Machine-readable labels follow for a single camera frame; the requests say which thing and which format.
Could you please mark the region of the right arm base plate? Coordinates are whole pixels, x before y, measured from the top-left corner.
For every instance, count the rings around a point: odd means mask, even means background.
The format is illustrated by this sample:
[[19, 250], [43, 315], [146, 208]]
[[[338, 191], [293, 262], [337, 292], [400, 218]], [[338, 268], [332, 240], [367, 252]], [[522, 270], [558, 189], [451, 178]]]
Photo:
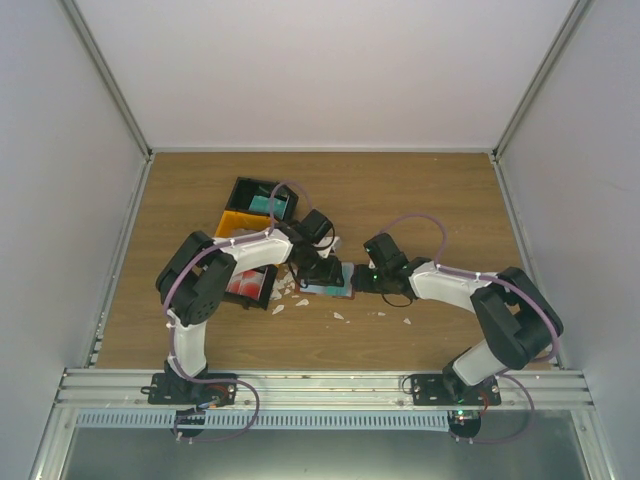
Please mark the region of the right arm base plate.
[[414, 373], [400, 381], [400, 389], [410, 395], [415, 406], [498, 406], [502, 403], [495, 379], [476, 386], [454, 380], [442, 373]]

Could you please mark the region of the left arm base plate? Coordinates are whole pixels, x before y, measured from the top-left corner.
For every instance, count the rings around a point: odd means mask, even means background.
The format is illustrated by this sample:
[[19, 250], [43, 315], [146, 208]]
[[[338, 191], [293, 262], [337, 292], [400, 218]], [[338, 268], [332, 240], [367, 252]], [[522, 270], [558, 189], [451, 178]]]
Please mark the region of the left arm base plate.
[[140, 392], [152, 405], [213, 405], [226, 406], [235, 402], [235, 374], [204, 373], [200, 379], [216, 379], [215, 383], [199, 384], [178, 376], [172, 370], [156, 373], [151, 383]]

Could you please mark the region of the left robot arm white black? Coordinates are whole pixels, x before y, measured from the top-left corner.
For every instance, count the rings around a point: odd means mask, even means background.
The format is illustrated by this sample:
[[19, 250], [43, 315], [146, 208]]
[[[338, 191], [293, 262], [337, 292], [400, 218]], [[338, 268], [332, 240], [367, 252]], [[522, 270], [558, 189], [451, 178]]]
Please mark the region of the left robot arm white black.
[[155, 287], [168, 317], [167, 364], [175, 372], [171, 391], [185, 404], [203, 398], [206, 326], [231, 279], [268, 265], [290, 264], [303, 286], [342, 287], [340, 260], [331, 253], [335, 228], [320, 211], [302, 220], [272, 222], [268, 228], [231, 238], [190, 234], [158, 275]]

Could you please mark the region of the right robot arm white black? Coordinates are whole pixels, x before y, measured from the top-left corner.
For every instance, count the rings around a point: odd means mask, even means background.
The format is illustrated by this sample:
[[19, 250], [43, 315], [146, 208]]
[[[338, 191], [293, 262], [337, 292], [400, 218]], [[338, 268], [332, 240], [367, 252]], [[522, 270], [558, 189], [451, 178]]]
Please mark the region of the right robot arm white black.
[[443, 393], [451, 403], [468, 403], [489, 377], [555, 357], [564, 326], [522, 269], [471, 272], [426, 257], [409, 260], [387, 233], [364, 248], [370, 263], [354, 267], [356, 292], [437, 301], [476, 316], [484, 339], [442, 371]]

